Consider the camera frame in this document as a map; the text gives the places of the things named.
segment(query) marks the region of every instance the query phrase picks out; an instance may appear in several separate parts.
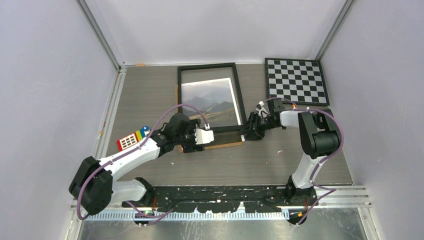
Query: wooden tabletop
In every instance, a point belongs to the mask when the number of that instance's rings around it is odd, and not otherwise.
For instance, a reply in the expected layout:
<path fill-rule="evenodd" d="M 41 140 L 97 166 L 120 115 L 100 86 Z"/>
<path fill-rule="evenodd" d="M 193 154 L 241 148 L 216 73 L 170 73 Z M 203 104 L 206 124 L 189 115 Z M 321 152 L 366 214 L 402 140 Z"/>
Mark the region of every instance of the wooden tabletop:
<path fill-rule="evenodd" d="M 266 98 L 263 64 L 238 64 L 237 72 L 246 117 Z M 223 72 L 210 73 L 218 79 Z M 176 66 L 129 67 L 123 84 L 107 155 L 118 152 L 116 141 L 144 125 L 153 127 L 176 104 Z M 246 141 L 203 152 L 178 153 L 177 148 L 146 162 L 121 180 L 143 177 L 161 185 L 272 185 L 285 184 L 302 158 L 299 130 L 276 128 L 260 141 Z M 330 159 L 316 177 L 318 184 L 351 184 L 343 154 Z"/>

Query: wire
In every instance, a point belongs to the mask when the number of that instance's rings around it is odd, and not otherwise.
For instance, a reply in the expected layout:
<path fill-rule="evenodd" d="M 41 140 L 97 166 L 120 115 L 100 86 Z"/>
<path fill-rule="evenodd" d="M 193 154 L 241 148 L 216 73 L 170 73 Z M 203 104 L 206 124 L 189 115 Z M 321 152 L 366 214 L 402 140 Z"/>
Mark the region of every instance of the wire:
<path fill-rule="evenodd" d="M 156 198 L 156 197 L 154 197 L 153 205 L 151 206 L 151 210 L 152 210 L 152 211 L 154 211 L 154 210 L 155 210 L 155 207 L 156 207 L 156 200 L 157 200 L 157 198 Z"/>
<path fill-rule="evenodd" d="M 266 113 L 266 112 L 264 112 L 264 111 L 261 111 L 260 112 L 260 117 L 261 118 L 266 118 L 267 116 L 269 116 L 270 114 L 268 114 L 268 113 Z"/>
<path fill-rule="evenodd" d="M 315 173 L 318 171 L 318 168 L 321 166 L 321 165 L 323 165 L 328 159 L 330 159 L 330 158 L 332 158 L 334 155 L 336 155 L 336 154 L 338 154 L 341 150 L 342 150 L 342 147 L 343 147 L 343 145 L 345 144 L 345 133 L 343 132 L 343 129 L 342 129 L 342 127 L 340 126 L 340 124 L 336 121 L 336 119 L 331 115 L 331 114 L 329 114 L 328 112 L 326 112 L 326 111 L 323 111 L 323 110 L 320 110 L 320 109 L 311 109 L 311 108 L 307 108 L 307 109 L 294 109 L 294 111 L 298 111 L 298 112 L 317 112 L 317 113 L 320 113 L 320 114 L 324 114 L 325 116 L 327 116 L 328 118 L 330 118 L 333 122 L 334 122 L 334 124 L 337 126 L 337 128 L 338 128 L 338 131 L 340 132 L 340 144 L 338 145 L 338 148 L 333 152 L 333 153 L 331 153 L 330 155 L 328 155 L 328 156 L 326 156 L 326 157 L 324 157 L 323 159 L 321 159 L 319 162 L 318 162 L 318 164 L 314 167 L 314 169 L 312 170 L 312 173 L 310 174 L 310 176 L 309 176 L 309 180 L 310 180 L 310 182 L 312 183 L 312 185 L 314 185 L 315 187 L 317 187 L 317 188 L 320 188 L 320 189 L 323 189 L 323 190 L 327 190 L 327 191 L 329 191 L 329 192 L 326 192 L 325 194 L 323 194 L 322 196 L 320 196 L 311 206 L 310 206 L 310 208 L 306 211 L 306 213 L 302 216 L 302 218 L 299 220 L 299 222 L 298 223 L 296 223 L 296 225 L 297 226 L 299 226 L 304 220 L 305 220 L 305 218 L 307 217 L 307 215 L 309 214 L 309 212 L 311 212 L 312 211 L 312 209 L 314 208 L 314 206 L 315 205 L 317 205 L 318 204 L 318 202 L 322 199 L 322 198 L 324 198 L 324 197 L 326 197 L 326 196 L 328 196 L 329 194 L 331 194 L 331 193 L 334 193 L 335 191 L 336 191 L 336 189 L 335 188 L 327 188 L 327 187 L 324 187 L 324 186 L 321 186 L 321 185 L 318 185 L 318 184 L 316 184 L 314 181 L 313 181 L 313 179 L 314 179 L 314 175 L 315 175 Z"/>
<path fill-rule="evenodd" d="M 161 214 L 161 215 L 156 215 L 156 216 L 146 215 L 144 212 L 140 211 L 136 206 L 134 206 L 134 204 L 132 202 L 126 201 L 126 203 L 128 205 L 130 205 L 131 208 L 133 208 L 137 212 L 137 216 L 140 216 L 140 217 L 146 217 L 146 218 L 149 218 L 149 219 L 157 219 L 157 218 L 160 218 L 162 216 L 166 217 L 166 215 L 168 215 L 167 213 L 164 213 L 164 214 Z"/>
<path fill-rule="evenodd" d="M 168 124 L 166 122 L 164 122 L 159 129 L 163 129 L 165 127 L 165 125 L 168 125 Z"/>
<path fill-rule="evenodd" d="M 160 220 L 162 220 L 164 217 L 165 217 L 165 216 L 161 216 L 160 218 L 158 218 L 158 219 L 156 219 L 156 220 L 154 220 L 154 221 L 152 221 L 152 222 L 147 223 L 146 227 L 147 227 L 147 226 L 152 226 L 152 225 L 155 225 L 155 224 L 159 223 L 159 221 L 160 221 Z"/>
<path fill-rule="evenodd" d="M 283 98 L 283 97 L 277 97 L 277 96 L 267 98 L 267 99 L 263 100 L 263 103 L 266 103 L 269 100 L 273 100 L 273 99 L 281 99 L 281 100 L 284 100 L 286 102 L 289 102 L 289 103 L 293 104 L 296 108 L 298 107 L 298 105 L 294 101 L 292 101 L 290 99 L 287 99 L 287 98 Z"/>
<path fill-rule="evenodd" d="M 199 114 L 200 114 L 200 116 L 201 116 L 201 118 L 203 119 L 203 121 L 204 121 L 204 126 L 205 126 L 205 128 L 206 129 L 208 129 L 209 128 L 209 123 L 208 123 L 208 120 L 206 119 L 206 117 L 205 117 L 205 115 L 197 108 L 197 107 L 195 107 L 195 106 L 193 106 L 193 105 L 190 105 L 190 104 L 186 104 L 186 103 L 182 103 L 182 104 L 178 104 L 178 105 L 175 105 L 175 106 L 173 106 L 173 107 L 171 107 L 169 110 L 167 110 L 162 116 L 160 116 L 160 118 L 159 118 L 159 120 L 156 122 L 156 124 L 153 126 L 153 128 L 151 129 L 151 131 L 149 132 L 149 134 L 143 139 L 143 141 L 138 145 L 138 147 L 136 147 L 136 148 L 133 148 L 132 150 L 130 150 L 130 151 L 128 151 L 128 152 L 126 152 L 126 153 L 123 153 L 123 154 L 121 154 L 121 155 L 119 155 L 119 156 L 117 156 L 117 157 L 115 157 L 115 158 L 113 158 L 112 160 L 110 160 L 110 161 L 108 161 L 108 162 L 106 162 L 105 164 L 103 164 L 103 165 L 101 165 L 100 167 L 98 167 L 96 170 L 94 170 L 88 177 L 87 177 L 87 179 L 84 181 L 84 183 L 82 184 L 82 186 L 81 186 L 81 189 L 79 190 L 79 194 L 78 194 L 78 198 L 77 198 L 77 203 L 76 203 L 76 215 L 78 216 L 78 218 L 80 219 L 80 220 L 85 220 L 85 219 L 87 219 L 88 217 L 89 217 L 89 214 L 87 214 L 87 215 L 85 215 L 85 216 L 82 216 L 81 215 L 81 201 L 82 201 L 82 199 L 83 199 L 83 193 L 84 193 L 84 191 L 86 190 L 86 187 L 87 187 L 87 185 L 89 184 L 89 182 L 94 178 L 94 176 L 97 174 L 97 173 L 99 173 L 102 169 L 104 169 L 105 167 L 107 167 L 107 166 L 109 166 L 109 165 L 111 165 L 111 164 L 113 164 L 114 162 L 116 162 L 116 161 L 118 161 L 119 159 L 121 159 L 121 158 L 123 158 L 123 157 L 125 157 L 125 156 L 128 156 L 128 155 L 130 155 L 130 154 L 132 154 L 132 153 L 134 153 L 135 151 L 138 151 L 138 150 L 140 150 L 140 149 L 142 149 L 142 146 L 144 146 L 144 144 L 147 142 L 147 140 L 149 140 L 149 138 L 150 138 L 150 136 L 152 135 L 152 133 L 153 133 L 153 131 L 158 127 L 158 125 L 159 125 L 159 122 L 160 121 L 162 121 L 162 119 L 169 113 L 169 112 L 171 112 L 172 110 L 174 110 L 174 109 L 176 109 L 176 108 L 179 108 L 179 107 L 189 107 L 189 108 L 192 108 L 192 109 L 194 109 L 196 112 L 198 112 Z"/>

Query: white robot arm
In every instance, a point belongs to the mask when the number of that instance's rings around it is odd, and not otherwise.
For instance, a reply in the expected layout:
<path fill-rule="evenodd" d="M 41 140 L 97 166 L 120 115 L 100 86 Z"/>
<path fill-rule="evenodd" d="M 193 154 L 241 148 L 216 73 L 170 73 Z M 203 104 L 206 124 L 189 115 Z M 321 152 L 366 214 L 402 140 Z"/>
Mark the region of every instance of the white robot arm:
<path fill-rule="evenodd" d="M 176 145 L 182 145 L 184 152 L 203 151 L 203 145 L 214 140 L 214 133 L 199 126 L 200 119 L 190 120 L 187 116 L 176 113 L 163 129 L 153 131 L 142 146 L 137 143 L 99 160 L 92 156 L 87 157 L 82 161 L 69 186 L 69 192 L 78 198 L 86 179 L 100 166 L 112 161 L 113 163 L 100 170 L 83 190 L 81 205 L 88 214 L 95 215 L 108 204 L 140 201 L 148 191 L 146 181 L 117 180 L 139 165 L 172 151 Z"/>
<path fill-rule="evenodd" d="M 260 102 L 256 106 L 256 111 L 250 113 L 240 133 L 246 140 L 261 140 L 265 136 L 265 130 L 279 127 L 299 128 L 304 153 L 297 170 L 290 176 L 286 189 L 288 196 L 294 196 L 296 192 L 305 194 L 305 190 L 313 188 L 323 159 L 339 148 L 340 131 L 326 114 L 286 110 L 281 99 L 271 99 L 268 102 L 269 112 L 265 110 L 264 105 Z M 322 112 L 333 115 L 329 109 L 323 109 Z"/>

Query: white wall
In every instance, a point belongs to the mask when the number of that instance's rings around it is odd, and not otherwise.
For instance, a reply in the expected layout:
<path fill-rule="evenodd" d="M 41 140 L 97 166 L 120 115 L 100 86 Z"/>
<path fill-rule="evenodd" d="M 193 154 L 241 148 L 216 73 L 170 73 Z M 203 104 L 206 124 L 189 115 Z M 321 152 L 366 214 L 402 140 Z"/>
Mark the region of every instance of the white wall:
<path fill-rule="evenodd" d="M 344 0 L 87 0 L 127 65 L 314 59 Z"/>
<path fill-rule="evenodd" d="M 423 239 L 424 2 L 357 1 L 322 65 L 384 239 Z"/>
<path fill-rule="evenodd" d="M 0 6 L 0 239 L 63 239 L 116 71 L 74 0 Z"/>

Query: checkerboard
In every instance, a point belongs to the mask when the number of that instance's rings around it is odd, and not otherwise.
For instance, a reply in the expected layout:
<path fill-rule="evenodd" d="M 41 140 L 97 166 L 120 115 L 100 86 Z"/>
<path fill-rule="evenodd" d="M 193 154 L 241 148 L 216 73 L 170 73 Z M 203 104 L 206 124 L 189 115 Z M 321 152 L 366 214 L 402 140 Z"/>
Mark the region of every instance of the checkerboard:
<path fill-rule="evenodd" d="M 267 97 L 292 100 L 299 105 L 330 105 L 319 61 L 265 59 Z"/>

